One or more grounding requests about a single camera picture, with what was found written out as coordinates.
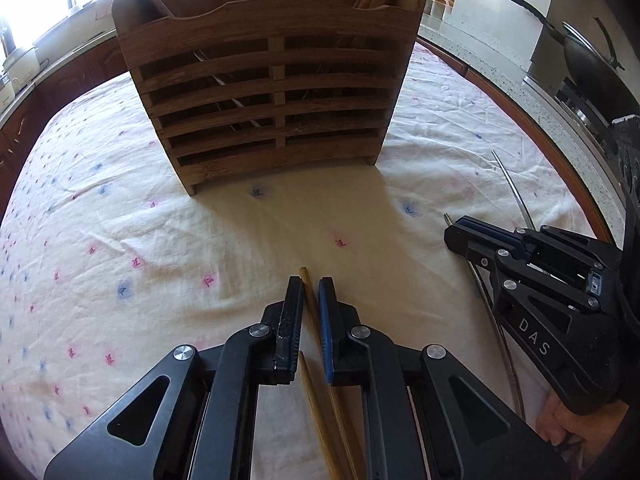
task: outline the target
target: metal rod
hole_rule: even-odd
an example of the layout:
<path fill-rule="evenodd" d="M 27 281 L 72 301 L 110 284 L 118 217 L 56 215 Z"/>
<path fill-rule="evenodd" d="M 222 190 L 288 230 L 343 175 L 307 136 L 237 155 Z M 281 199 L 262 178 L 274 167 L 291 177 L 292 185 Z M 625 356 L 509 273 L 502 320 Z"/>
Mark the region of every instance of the metal rod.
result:
<path fill-rule="evenodd" d="M 509 184 L 509 187 L 511 187 L 511 192 L 513 193 L 513 196 L 516 199 L 516 202 L 518 203 L 518 207 L 520 208 L 520 212 L 524 217 L 525 224 L 529 229 L 533 229 L 535 231 L 536 226 L 534 225 L 533 220 L 531 219 L 531 215 L 529 214 L 529 210 L 527 209 L 527 206 L 525 205 L 524 200 L 522 199 L 522 197 L 520 196 L 520 193 L 518 192 L 518 188 L 513 183 L 513 180 L 509 176 L 509 173 L 507 172 L 507 169 L 504 167 L 504 164 L 500 160 L 500 157 L 498 156 L 497 153 L 495 153 L 495 150 L 491 150 L 491 153 L 493 154 L 495 161 L 498 163 L 498 166 L 500 166 L 500 169 L 504 173 L 504 177 L 507 179 L 507 183 Z"/>
<path fill-rule="evenodd" d="M 451 217 L 444 213 L 444 220 L 447 225 L 452 225 Z M 480 273 L 476 269 L 476 266 L 472 264 L 470 261 L 466 261 L 469 270 L 471 270 L 471 274 L 476 280 L 476 285 L 478 286 L 478 291 L 480 292 L 480 296 L 482 297 L 482 302 L 484 303 L 484 307 L 486 309 L 487 315 L 489 316 L 489 321 L 491 322 L 491 327 L 494 329 L 494 334 L 496 341 L 498 342 L 498 348 L 500 349 L 500 355 L 502 356 L 502 362 L 504 363 L 504 368 L 507 372 L 507 378 L 509 380 L 509 386 L 511 388 L 511 396 L 513 397 L 513 406 L 516 412 L 522 420 L 526 422 L 526 414 L 524 411 L 524 400 L 522 399 L 522 390 L 520 389 L 520 380 L 518 379 L 518 374 L 516 373 L 516 368 L 513 364 L 513 357 L 511 355 L 511 350 L 509 349 L 509 345 L 507 343 L 507 339 L 504 335 L 504 330 L 498 324 L 497 319 L 495 319 L 494 315 L 494 304 L 489 296 L 489 291 L 480 276 Z"/>

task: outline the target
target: white tablecloth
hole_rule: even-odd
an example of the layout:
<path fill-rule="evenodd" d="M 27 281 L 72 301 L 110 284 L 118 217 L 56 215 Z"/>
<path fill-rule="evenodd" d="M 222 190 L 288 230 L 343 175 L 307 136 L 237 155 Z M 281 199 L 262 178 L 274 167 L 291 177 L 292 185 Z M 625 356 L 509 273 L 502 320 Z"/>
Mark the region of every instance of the white tablecloth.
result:
<path fill-rule="evenodd" d="M 307 266 L 396 343 L 440 343 L 511 405 L 494 335 L 442 214 L 591 234 L 533 142 L 478 88 L 416 46 L 375 167 L 302 166 L 190 198 L 128 74 L 49 123 L 0 230 L 0 416 L 42 476 L 53 457 L 169 350 L 221 344 Z M 314 376 L 313 338 L 302 348 Z M 517 352 L 534 420 L 546 384 Z M 353 416 L 361 420 L 357 392 Z M 254 475 L 328 478 L 301 381 L 260 391 Z"/>

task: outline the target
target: countertop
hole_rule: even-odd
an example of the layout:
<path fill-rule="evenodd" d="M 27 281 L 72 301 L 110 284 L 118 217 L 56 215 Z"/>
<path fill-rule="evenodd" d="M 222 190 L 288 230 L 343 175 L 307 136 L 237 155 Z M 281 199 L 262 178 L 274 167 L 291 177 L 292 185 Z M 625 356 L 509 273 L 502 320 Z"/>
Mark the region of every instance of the countertop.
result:
<path fill-rule="evenodd" d="M 447 22 L 423 15 L 418 34 L 458 57 L 513 99 L 555 142 L 580 175 L 619 247 L 625 231 L 625 207 L 604 159 L 584 135 L 577 121 L 563 114 L 547 92 L 521 67 L 490 46 Z"/>
<path fill-rule="evenodd" d="M 71 52 L 51 63 L 27 85 L 20 92 L 17 93 L 15 99 L 11 102 L 8 108 L 0 114 L 0 128 L 4 126 L 4 124 L 8 121 L 11 114 L 14 113 L 15 109 L 22 104 L 22 102 L 26 99 L 26 97 L 33 92 L 33 89 L 36 88 L 42 81 L 44 81 L 47 77 L 49 77 L 52 73 L 58 70 L 60 67 L 65 66 L 68 62 L 75 59 L 78 56 L 82 56 L 87 50 L 91 50 L 94 46 L 102 43 L 103 41 L 110 40 L 111 38 L 116 37 L 115 29 L 110 30 L 105 33 L 101 33 L 94 38 L 91 38 L 89 41 L 83 43 L 82 45 L 76 47 Z"/>

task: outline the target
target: wok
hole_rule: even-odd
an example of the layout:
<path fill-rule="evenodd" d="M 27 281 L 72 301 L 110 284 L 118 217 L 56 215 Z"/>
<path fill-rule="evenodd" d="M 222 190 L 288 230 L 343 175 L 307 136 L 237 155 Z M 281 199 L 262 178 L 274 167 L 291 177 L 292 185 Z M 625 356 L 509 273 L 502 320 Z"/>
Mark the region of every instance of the wok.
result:
<path fill-rule="evenodd" d="M 511 0 L 531 12 L 545 26 L 551 37 L 564 46 L 564 60 L 576 86 L 609 123 L 614 119 L 640 114 L 640 105 L 622 82 L 616 69 L 624 70 L 618 62 L 611 37 L 603 23 L 596 18 L 607 45 L 609 59 L 606 59 L 587 39 L 568 23 L 562 26 L 563 34 L 557 30 L 543 14 L 525 0 Z"/>

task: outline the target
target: wooden cabinet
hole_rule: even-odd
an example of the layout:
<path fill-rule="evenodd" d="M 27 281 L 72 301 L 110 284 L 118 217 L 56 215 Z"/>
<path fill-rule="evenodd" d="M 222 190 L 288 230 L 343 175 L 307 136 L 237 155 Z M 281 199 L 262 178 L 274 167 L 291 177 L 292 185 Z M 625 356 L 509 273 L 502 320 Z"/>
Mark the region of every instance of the wooden cabinet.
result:
<path fill-rule="evenodd" d="M 22 167 L 33 145 L 52 117 L 53 113 L 45 106 L 37 88 L 11 114 L 2 127 L 2 135 L 14 155 L 14 167 Z"/>
<path fill-rule="evenodd" d="M 439 46 L 431 43 L 431 41 L 425 40 L 423 38 L 417 38 L 416 41 L 420 43 L 422 46 L 431 50 L 436 56 L 438 56 L 441 60 L 443 60 L 446 64 L 448 64 L 453 70 L 458 72 L 461 76 L 466 75 L 466 70 L 469 68 L 469 65 L 464 61 L 458 59 L 454 55 L 442 50 Z"/>
<path fill-rule="evenodd" d="M 96 86 L 128 70 L 118 38 L 111 38 L 93 47 L 84 54 L 84 58 Z"/>
<path fill-rule="evenodd" d="M 40 95 L 52 116 L 93 87 L 94 78 L 84 56 L 69 61 L 38 85 Z"/>
<path fill-rule="evenodd" d="M 11 164 L 12 157 L 8 150 L 9 146 L 4 137 L 0 136 L 0 221 L 18 180 L 18 171 Z"/>

